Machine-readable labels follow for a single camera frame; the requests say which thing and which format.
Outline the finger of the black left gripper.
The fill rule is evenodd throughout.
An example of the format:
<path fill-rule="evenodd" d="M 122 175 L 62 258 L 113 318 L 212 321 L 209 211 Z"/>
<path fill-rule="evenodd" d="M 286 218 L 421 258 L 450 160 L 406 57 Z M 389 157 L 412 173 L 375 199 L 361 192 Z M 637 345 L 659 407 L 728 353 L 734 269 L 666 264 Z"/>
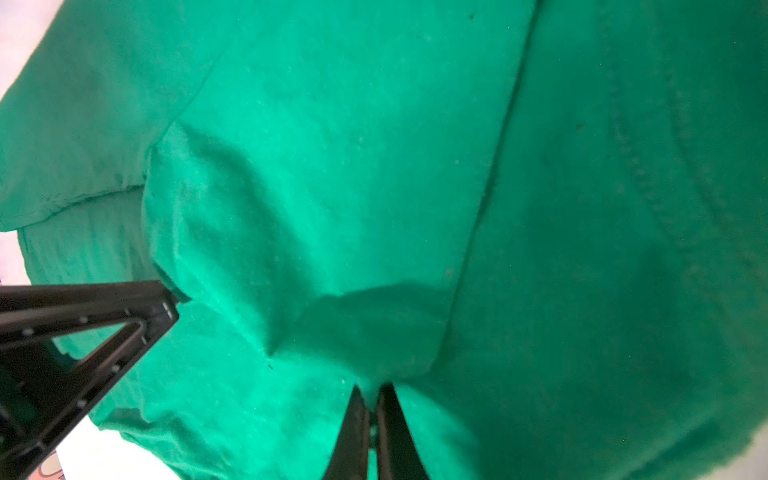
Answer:
<path fill-rule="evenodd" d="M 179 319 L 158 281 L 1 289 L 1 476 L 28 478 Z"/>

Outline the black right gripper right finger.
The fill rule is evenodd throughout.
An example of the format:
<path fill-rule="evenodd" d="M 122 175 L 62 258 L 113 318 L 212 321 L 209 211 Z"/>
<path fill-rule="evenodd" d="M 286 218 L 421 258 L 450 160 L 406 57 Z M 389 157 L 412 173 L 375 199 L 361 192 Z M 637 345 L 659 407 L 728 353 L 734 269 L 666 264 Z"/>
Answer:
<path fill-rule="evenodd" d="M 375 415 L 378 478 L 429 480 L 393 384 L 381 387 Z"/>

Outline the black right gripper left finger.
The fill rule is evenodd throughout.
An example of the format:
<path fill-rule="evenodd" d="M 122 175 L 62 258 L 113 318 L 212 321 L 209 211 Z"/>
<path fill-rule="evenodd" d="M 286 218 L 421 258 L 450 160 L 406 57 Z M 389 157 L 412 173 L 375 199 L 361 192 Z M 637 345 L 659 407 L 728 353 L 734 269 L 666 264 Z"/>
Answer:
<path fill-rule="evenodd" d="M 370 411 L 360 388 L 352 390 L 323 480 L 366 480 L 370 450 Z"/>

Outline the green t shirt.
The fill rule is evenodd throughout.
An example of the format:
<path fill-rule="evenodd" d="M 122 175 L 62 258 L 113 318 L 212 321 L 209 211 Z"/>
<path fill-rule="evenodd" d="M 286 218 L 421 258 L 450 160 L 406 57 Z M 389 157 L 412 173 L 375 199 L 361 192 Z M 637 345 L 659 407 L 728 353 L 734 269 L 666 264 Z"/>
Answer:
<path fill-rule="evenodd" d="M 1 100 L 35 284 L 183 298 L 92 422 L 318 479 L 695 479 L 767 422 L 763 1 L 66 1 Z"/>

